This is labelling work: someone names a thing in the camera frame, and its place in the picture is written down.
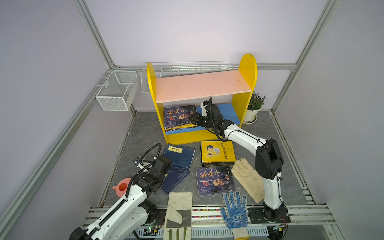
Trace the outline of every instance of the beige leather glove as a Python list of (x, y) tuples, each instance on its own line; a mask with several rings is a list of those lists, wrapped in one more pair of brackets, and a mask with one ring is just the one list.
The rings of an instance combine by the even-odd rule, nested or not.
[(263, 178), (253, 169), (245, 158), (236, 160), (231, 169), (234, 177), (240, 182), (249, 196), (256, 203), (261, 202), (265, 197)]

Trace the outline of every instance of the white wall panel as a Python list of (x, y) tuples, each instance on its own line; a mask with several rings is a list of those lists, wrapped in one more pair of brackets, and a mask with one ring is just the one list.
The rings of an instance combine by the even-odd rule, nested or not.
[(106, 66), (71, 0), (0, 1), (0, 43), (2, 214)]
[(276, 112), (346, 240), (383, 239), (383, 12), (341, 1)]
[(87, 0), (117, 65), (296, 62), (326, 0)]
[[(260, 93), (260, 95), (266, 95), (266, 100), (264, 101), (264, 109), (271, 109), (275, 103), (277, 96), (280, 93), (285, 81), (288, 78), (290, 71), (289, 70), (261, 70), (258, 71), (257, 82), (255, 91)], [(185, 101), (177, 101), (172, 103), (164, 103), (164, 106), (183, 106), (189, 104), (200, 105), (201, 102), (207, 99), (192, 99)], [(213, 97), (213, 103), (230, 103), (232, 101), (232, 95), (226, 96), (217, 96)], [(133, 100), (133, 105), (138, 111), (154, 111), (155, 106), (153, 105), (152, 97), (150, 94), (144, 94), (140, 90), (137, 91), (135, 99)]]

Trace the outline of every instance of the green leaves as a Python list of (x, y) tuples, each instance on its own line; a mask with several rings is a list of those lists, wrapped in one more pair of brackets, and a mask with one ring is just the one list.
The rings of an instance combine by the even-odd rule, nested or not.
[(254, 111), (260, 109), (264, 105), (265, 95), (263, 98), (259, 96), (260, 93), (252, 93), (251, 100), (249, 101), (248, 110)]

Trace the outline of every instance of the wire rack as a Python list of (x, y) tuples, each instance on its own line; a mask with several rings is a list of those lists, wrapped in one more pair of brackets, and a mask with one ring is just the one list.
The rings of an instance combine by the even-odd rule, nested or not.
[(104, 110), (129, 111), (138, 88), (135, 71), (113, 70), (96, 94), (96, 99)]
[[(176, 63), (152, 63), (156, 78), (176, 77), (183, 75), (192, 75), (200, 73), (214, 73), (228, 71), (229, 62), (176, 62)], [(150, 94), (147, 79), (147, 63), (142, 63), (141, 91), (144, 94)]]

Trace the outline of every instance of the white robotic arm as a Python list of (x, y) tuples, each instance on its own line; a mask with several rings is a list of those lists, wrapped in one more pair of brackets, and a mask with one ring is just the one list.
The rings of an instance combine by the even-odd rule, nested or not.
[[(239, 126), (235, 124), (228, 126), (224, 133), (226, 139), (238, 143), (250, 151), (254, 156), (256, 156), (256, 150), (258, 147), (263, 147), (267, 144), (265, 139), (256, 137), (255, 135), (239, 128)], [(278, 209), (282, 204), (282, 198), (279, 197), (281, 196), (279, 177), (281, 177), (281, 172), (277, 173), (272, 180), (269, 178), (263, 178), (265, 190), (264, 203), (271, 209)]]
[[(122, 196), (102, 217), (90, 224), (86, 234), (89, 235), (96, 228), (98, 230), (92, 234), (92, 239), (125, 239), (133, 230), (147, 222), (149, 214), (143, 207), (139, 207), (146, 198), (147, 194), (142, 191), (141, 187), (132, 185), (129, 196)], [(121, 203), (121, 207), (111, 214), (113, 209)], [(100, 223), (109, 214), (111, 217), (100, 226)]]
[(156, 206), (146, 199), (160, 188), (172, 163), (159, 156), (160, 143), (138, 158), (139, 162), (142, 162), (144, 156), (156, 146), (159, 146), (159, 150), (155, 160), (132, 177), (126, 194), (87, 229), (75, 229), (70, 235), (70, 240), (122, 240), (146, 222), (154, 222)]
[(239, 128), (230, 120), (225, 120), (218, 106), (209, 101), (201, 103), (202, 114), (195, 113), (190, 119), (193, 124), (205, 127), (221, 141), (232, 140), (255, 156), (255, 169), (264, 178), (263, 218), (275, 222), (284, 214), (281, 198), (281, 171), (284, 164), (279, 146), (274, 139), (262, 139)]

